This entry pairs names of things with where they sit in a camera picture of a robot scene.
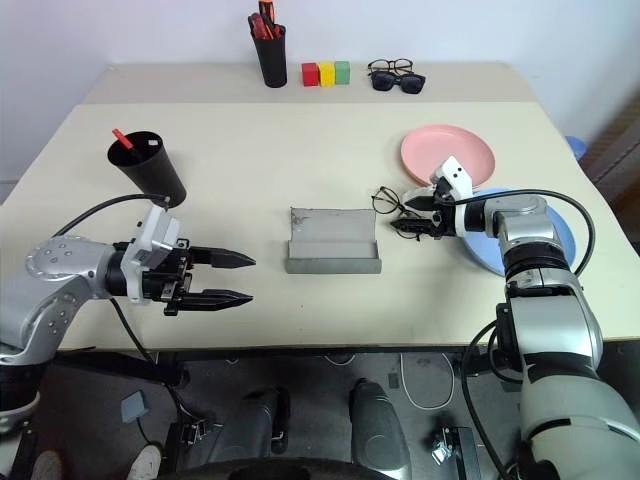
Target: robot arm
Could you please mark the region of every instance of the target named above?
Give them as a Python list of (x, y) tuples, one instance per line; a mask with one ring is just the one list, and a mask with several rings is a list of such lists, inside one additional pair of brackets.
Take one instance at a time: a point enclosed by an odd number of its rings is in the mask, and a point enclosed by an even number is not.
[(598, 377), (602, 334), (570, 271), (546, 202), (516, 195), (467, 204), (471, 180), (455, 158), (433, 187), (408, 192), (402, 231), (435, 238), (485, 232), (499, 240), (506, 301), (496, 307), (499, 348), (523, 372), (522, 478), (632, 479), (640, 471), (640, 425)]
[(252, 297), (230, 290), (189, 292), (195, 264), (237, 268), (255, 262), (229, 250), (190, 247), (180, 224), (153, 206), (130, 243), (107, 245), (62, 235), (35, 247), (25, 269), (3, 284), (0, 305), (0, 435), (28, 418), (38, 403), (44, 367), (82, 305), (128, 296), (166, 303), (165, 315), (215, 311)]

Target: red block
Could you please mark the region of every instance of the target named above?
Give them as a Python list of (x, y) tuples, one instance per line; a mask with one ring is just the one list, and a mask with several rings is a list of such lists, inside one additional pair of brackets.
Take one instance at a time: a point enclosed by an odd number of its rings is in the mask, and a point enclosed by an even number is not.
[(315, 63), (302, 64), (302, 83), (305, 87), (315, 87), (320, 84), (320, 71)]

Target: plate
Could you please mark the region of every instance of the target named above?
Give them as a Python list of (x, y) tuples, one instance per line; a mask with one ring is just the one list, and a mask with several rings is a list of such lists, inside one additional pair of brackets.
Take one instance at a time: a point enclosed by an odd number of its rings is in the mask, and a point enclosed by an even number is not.
[[(486, 195), (489, 193), (506, 192), (508, 188), (488, 188), (475, 192), (474, 196)], [(569, 265), (576, 259), (576, 241), (573, 233), (564, 218), (560, 216), (553, 208), (547, 207), (549, 216), (553, 225), (556, 227), (560, 243), (564, 248), (564, 254), (569, 261)], [(471, 255), (483, 267), (491, 270), (493, 273), (504, 277), (504, 266), (502, 265), (502, 255), (500, 255), (500, 244), (497, 238), (490, 238), (483, 232), (469, 232), (464, 238), (464, 243), (471, 252)]]
[(475, 133), (454, 125), (428, 125), (409, 133), (400, 148), (402, 163), (422, 185), (431, 183), (436, 168), (450, 156), (467, 171), (473, 186), (486, 182), (496, 166), (489, 146)]

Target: shoe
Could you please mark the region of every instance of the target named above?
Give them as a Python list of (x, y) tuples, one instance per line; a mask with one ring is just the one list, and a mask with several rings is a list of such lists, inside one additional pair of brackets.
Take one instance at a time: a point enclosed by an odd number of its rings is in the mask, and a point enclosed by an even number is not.
[(55, 450), (46, 450), (36, 459), (31, 480), (62, 480), (64, 467), (62, 457)]
[(127, 480), (151, 480), (158, 476), (162, 452), (155, 445), (144, 447), (131, 465)]

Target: black eyeglasses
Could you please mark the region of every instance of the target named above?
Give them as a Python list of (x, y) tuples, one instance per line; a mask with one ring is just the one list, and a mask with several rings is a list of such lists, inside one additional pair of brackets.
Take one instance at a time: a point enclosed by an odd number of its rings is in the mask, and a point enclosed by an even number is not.
[(413, 62), (406, 58), (397, 60), (378, 59), (367, 65), (371, 86), (374, 90), (387, 92), (400, 85), (404, 93), (417, 94), (422, 91), (426, 78), (413, 73)]
[[(380, 215), (388, 215), (395, 211), (399, 211), (398, 218), (422, 218), (417, 213), (407, 209), (398, 194), (387, 187), (380, 187), (375, 195), (371, 195), (371, 204), (373, 210)], [(396, 229), (396, 233), (402, 238), (420, 241), (420, 235), (415, 233), (402, 232)]]

